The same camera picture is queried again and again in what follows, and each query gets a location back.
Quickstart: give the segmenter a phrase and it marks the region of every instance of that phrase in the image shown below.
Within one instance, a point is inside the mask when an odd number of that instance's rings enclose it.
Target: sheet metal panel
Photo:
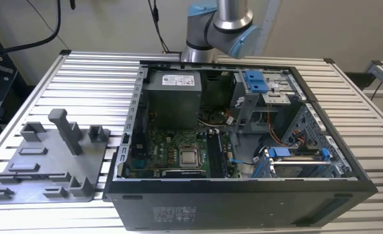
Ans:
[[[7,127],[0,139],[0,171],[13,156],[23,137],[19,132],[27,121],[40,121],[47,128],[52,108],[68,110],[69,121],[80,128],[103,124],[112,130],[103,161],[95,200],[87,203],[0,205],[0,233],[125,233],[112,203],[101,201],[109,160],[120,143],[132,84],[140,60],[179,60],[177,55],[72,52],[55,62],[29,97],[21,113]],[[352,208],[321,229],[308,230],[216,230],[192,233],[350,233],[383,231],[383,117],[367,102],[337,69],[323,59],[248,57],[220,63],[295,66],[319,99],[319,104],[347,141],[380,192]]]

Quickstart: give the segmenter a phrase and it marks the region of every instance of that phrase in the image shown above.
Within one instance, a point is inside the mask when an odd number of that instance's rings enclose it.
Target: printed regulatory label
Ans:
[[[157,206],[153,207],[155,222],[193,222],[197,207],[195,206]]]
[[[163,85],[195,86],[193,76],[164,75]]]

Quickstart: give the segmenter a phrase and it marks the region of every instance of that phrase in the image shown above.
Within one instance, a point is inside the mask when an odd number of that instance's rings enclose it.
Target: black cable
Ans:
[[[0,49],[0,56],[7,54],[7,53],[16,52],[16,51],[25,50],[25,49],[33,48],[36,46],[44,45],[56,38],[56,36],[59,35],[59,32],[60,32],[60,27],[61,27],[61,1],[60,0],[56,0],[56,5],[57,5],[57,24],[56,24],[56,30],[55,30],[53,34],[47,39],[44,39],[39,42],[25,44],[25,45],[13,46],[13,47],[5,48],[5,49]]]
[[[157,11],[157,7],[156,7],[156,1],[153,0],[153,9],[152,9],[152,5],[151,5],[151,0],[148,0],[148,5],[149,5],[149,9],[151,9],[151,14],[152,14],[152,21],[153,21],[153,25],[155,25],[155,29],[156,29],[156,33],[157,33],[157,37],[159,37],[159,41],[160,41],[160,45],[163,47],[163,50],[169,52],[169,48],[165,44],[165,41],[160,35],[160,31],[159,31],[159,25],[157,25],[157,21],[159,21],[159,11]]]
[[[39,12],[39,10],[36,9],[36,7],[33,6],[32,2],[31,2],[29,0],[27,0],[27,2],[28,2],[29,5],[32,6],[32,8],[33,8],[33,10],[36,11],[37,15],[41,17],[41,19],[43,19],[43,21],[44,21],[47,27],[48,27],[49,30],[53,32],[53,29],[49,27],[49,25],[48,25],[48,23],[47,23],[47,20],[44,19],[41,13]],[[68,45],[65,44],[65,42],[63,41],[61,37],[60,37],[59,35],[57,35],[56,37],[60,39],[60,41],[63,42],[65,48],[69,50],[69,47],[68,47]]]
[[[372,97],[371,97],[371,100],[374,100],[374,97],[375,97],[375,95],[376,95],[376,92],[378,92],[380,86],[382,86],[382,81],[380,81],[380,84],[378,85],[378,88],[375,89],[375,92],[374,92],[374,95],[372,95]]]

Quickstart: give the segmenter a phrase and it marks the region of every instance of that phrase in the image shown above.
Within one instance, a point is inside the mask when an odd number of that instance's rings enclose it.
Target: white label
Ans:
[[[164,75],[163,85],[195,86],[193,76]]]
[[[229,118],[228,118],[228,120],[225,121],[225,123],[227,123],[228,125],[231,125],[233,120],[235,120],[233,117],[229,116]]]

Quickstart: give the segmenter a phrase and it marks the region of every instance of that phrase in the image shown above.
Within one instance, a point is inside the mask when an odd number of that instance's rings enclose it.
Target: wire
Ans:
[[[244,161],[233,159],[233,158],[231,158],[229,161],[233,163],[240,163],[240,164],[245,164],[245,165],[256,165],[256,163],[248,163],[248,162],[244,162]]]
[[[223,125],[215,125],[215,124],[209,124],[209,123],[205,123],[203,120],[200,120],[199,119],[199,122],[201,123],[201,124],[204,124],[205,126],[208,126],[208,127],[223,127],[224,126],[224,124]]]
[[[53,32],[53,29],[49,27],[49,25],[48,25],[48,23],[47,23],[47,20],[44,19],[41,13],[39,12],[39,10],[36,9],[36,7],[33,6],[32,2],[31,2],[29,0],[27,0],[27,2],[29,3],[29,5],[32,6],[32,8],[35,9],[37,15],[41,17],[41,19],[43,19],[43,21],[44,21],[47,27],[48,27],[49,30]],[[56,37],[60,39],[60,41],[63,42],[65,48],[69,50],[69,47],[68,47],[68,45],[65,44],[65,42],[63,41],[61,37],[60,37],[59,35],[57,35]]]
[[[279,138],[277,138],[277,136],[276,136],[276,134],[275,134],[275,131],[273,131],[273,128],[272,128],[272,124],[271,124],[269,112],[268,112],[268,125],[269,125],[269,135],[271,135],[271,138],[276,141],[276,143],[277,143],[279,145],[281,145],[281,146],[284,146],[284,147],[288,147],[288,145],[284,144],[284,143],[279,140]]]
[[[169,52],[168,46],[165,44],[165,41],[160,35],[160,31],[159,31],[159,12],[157,12],[157,7],[156,7],[156,0],[153,0],[153,10],[152,10],[152,5],[151,5],[151,0],[148,0],[148,5],[149,5],[149,9],[151,9],[151,14],[152,14],[152,21],[153,21],[153,25],[155,25],[155,29],[156,29],[156,33],[157,33],[157,37],[159,37],[159,41],[160,41],[160,45],[164,49],[164,51]]]
[[[374,95],[372,95],[372,97],[371,97],[371,100],[374,100],[374,97],[375,97],[375,95],[376,95],[376,92],[378,92],[380,86],[382,86],[382,81],[380,81],[380,84],[378,85],[378,88],[375,89],[375,92],[374,92]]]
[[[59,35],[59,32],[60,32],[60,27],[61,27],[61,1],[60,0],[56,0],[56,5],[57,5],[57,24],[56,24],[56,30],[55,30],[53,34],[47,39],[44,39],[39,42],[25,44],[25,45],[13,46],[13,47],[5,48],[5,49],[0,49],[0,56],[7,54],[7,53],[16,52],[16,51],[25,50],[25,49],[33,48],[36,46],[44,45],[56,38],[56,36]]]

